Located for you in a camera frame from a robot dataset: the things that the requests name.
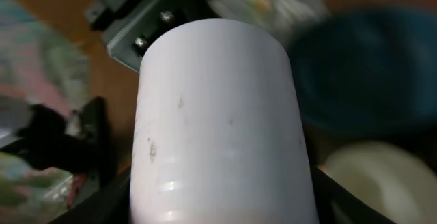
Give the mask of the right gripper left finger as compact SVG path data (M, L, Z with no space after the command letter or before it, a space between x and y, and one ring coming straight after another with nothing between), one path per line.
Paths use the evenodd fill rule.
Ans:
M102 190L51 221L51 224L129 224L130 172L127 168Z

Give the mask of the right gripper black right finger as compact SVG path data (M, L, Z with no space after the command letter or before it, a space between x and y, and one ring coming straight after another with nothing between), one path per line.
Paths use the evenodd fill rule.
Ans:
M316 167L312 168L312 180L320 223L335 222L332 204L336 204L340 212L352 223L394 224Z

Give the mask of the cream plastic cup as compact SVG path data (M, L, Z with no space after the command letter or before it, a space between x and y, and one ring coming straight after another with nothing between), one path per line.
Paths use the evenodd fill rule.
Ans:
M381 141L348 145L322 171L395 223L436 223L436 174L401 148Z

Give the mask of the pink plastic cup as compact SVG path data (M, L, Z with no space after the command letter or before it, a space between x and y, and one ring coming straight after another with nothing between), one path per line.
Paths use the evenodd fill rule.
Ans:
M133 223L317 223L290 61L235 20L159 37L139 72Z

